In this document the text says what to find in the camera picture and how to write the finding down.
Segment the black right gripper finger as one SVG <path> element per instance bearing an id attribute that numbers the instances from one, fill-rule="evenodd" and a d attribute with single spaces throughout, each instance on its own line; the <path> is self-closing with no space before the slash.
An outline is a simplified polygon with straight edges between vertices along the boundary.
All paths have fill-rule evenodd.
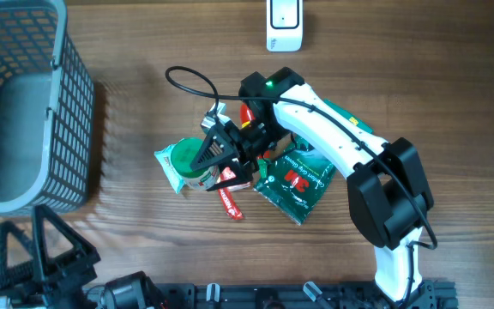
<path id="1" fill-rule="evenodd" d="M 216 179 L 206 191 L 239 187 L 253 180 L 250 167 L 243 165 L 238 158 L 218 162 L 216 165 L 210 166 L 208 170 L 210 172 L 216 172 Z"/>
<path id="2" fill-rule="evenodd" d="M 212 166 L 228 166 L 240 158 L 239 128 L 232 122 L 214 124 L 195 154 L 190 168 L 193 171 Z"/>

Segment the red sauce bottle green cap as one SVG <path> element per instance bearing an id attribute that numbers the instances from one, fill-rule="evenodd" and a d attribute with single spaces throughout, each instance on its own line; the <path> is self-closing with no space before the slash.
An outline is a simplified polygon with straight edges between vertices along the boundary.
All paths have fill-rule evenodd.
<path id="1" fill-rule="evenodd" d="M 255 119 L 255 116 L 251 109 L 243 103 L 239 110 L 240 122 L 242 127 L 247 126 L 252 120 Z M 259 173 L 262 179 L 265 179 L 268 176 L 268 164 L 269 164 L 269 156 L 270 152 L 266 151 L 263 155 L 257 156 L 257 164 L 259 166 Z"/>

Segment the green lid spice jar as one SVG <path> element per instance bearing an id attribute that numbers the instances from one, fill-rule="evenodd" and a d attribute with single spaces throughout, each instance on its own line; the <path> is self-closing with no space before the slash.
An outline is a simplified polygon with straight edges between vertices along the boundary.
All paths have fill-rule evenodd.
<path id="1" fill-rule="evenodd" d="M 197 171 L 190 167 L 201 146 L 202 140 L 196 137 L 179 141 L 171 152 L 171 164 L 187 186 L 194 190 L 207 191 L 216 184 L 220 172 L 218 167 L 206 167 Z"/>

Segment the red Nescafe stick sachet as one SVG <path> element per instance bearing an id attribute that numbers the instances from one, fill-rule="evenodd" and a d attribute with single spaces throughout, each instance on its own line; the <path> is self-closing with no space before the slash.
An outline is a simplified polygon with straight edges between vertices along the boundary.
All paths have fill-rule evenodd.
<path id="1" fill-rule="evenodd" d="M 223 171 L 220 174 L 219 183 L 221 181 L 225 181 L 222 176 Z M 237 206 L 235 200 L 233 199 L 232 193 L 233 191 L 229 191 L 227 187 L 218 189 L 220 200 L 226 210 L 227 215 L 235 221 L 243 220 L 244 215 L 241 212 L 240 208 Z"/>

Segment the green 3M gloves packet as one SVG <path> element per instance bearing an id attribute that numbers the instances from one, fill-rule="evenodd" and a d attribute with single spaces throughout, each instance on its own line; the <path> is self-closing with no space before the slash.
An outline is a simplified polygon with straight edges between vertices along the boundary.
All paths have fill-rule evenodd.
<path id="1" fill-rule="evenodd" d="M 292 138 L 282 154 L 264 161 L 266 170 L 254 190 L 301 225 L 328 189 L 336 167 L 300 135 Z"/>

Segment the pale teal tissue packet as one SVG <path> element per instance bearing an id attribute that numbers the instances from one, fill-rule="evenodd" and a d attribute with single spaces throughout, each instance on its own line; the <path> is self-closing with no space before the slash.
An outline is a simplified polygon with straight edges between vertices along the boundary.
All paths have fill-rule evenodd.
<path id="1" fill-rule="evenodd" d="M 182 176 L 177 172 L 172 164 L 171 154 L 174 148 L 175 144 L 171 144 L 160 151 L 155 151 L 154 157 L 161 164 L 172 189 L 176 194 L 179 194 L 185 183 Z"/>

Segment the red white small packet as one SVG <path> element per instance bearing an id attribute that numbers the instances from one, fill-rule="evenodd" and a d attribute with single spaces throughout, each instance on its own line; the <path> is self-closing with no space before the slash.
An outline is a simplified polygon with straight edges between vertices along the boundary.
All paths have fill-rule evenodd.
<path id="1" fill-rule="evenodd" d="M 231 179 L 234 179 L 236 177 L 235 173 L 229 167 L 227 167 L 223 171 L 222 176 L 223 176 L 223 179 L 224 180 L 231 180 Z M 242 190 L 242 189 L 246 189 L 246 188 L 248 188 L 250 186 L 251 186 L 251 182 L 246 182 L 246 183 L 242 183 L 242 184 L 239 184 L 239 185 L 230 185 L 230 186 L 227 187 L 227 189 L 229 191 L 239 191 L 239 190 Z"/>

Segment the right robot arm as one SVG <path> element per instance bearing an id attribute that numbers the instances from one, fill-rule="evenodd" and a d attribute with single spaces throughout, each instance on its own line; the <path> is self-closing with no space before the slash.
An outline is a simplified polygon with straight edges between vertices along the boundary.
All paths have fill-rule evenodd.
<path id="1" fill-rule="evenodd" d="M 324 103 L 304 78 L 284 67 L 264 77 L 255 72 L 241 82 L 236 100 L 255 114 L 243 129 L 221 122 L 217 111 L 201 148 L 190 163 L 194 171 L 230 168 L 224 188 L 251 180 L 256 160 L 284 136 L 305 139 L 346 179 L 349 212 L 358 231 L 375 247 L 375 281 L 401 308 L 410 305 L 422 282 L 418 272 L 419 237 L 435 234 L 427 219 L 433 197 L 417 149 L 405 138 L 374 136 Z"/>

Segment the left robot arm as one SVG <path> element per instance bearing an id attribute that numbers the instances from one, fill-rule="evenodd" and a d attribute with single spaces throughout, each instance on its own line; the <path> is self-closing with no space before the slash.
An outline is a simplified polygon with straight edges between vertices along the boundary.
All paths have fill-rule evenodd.
<path id="1" fill-rule="evenodd" d="M 48 253 L 44 223 L 49 222 L 71 248 L 55 257 Z M 46 205 L 32 213 L 33 236 L 13 222 L 0 223 L 0 295 L 12 306 L 46 308 L 165 308 L 167 300 L 140 271 L 108 282 L 96 300 L 83 287 L 97 275 L 100 256 L 71 226 Z"/>

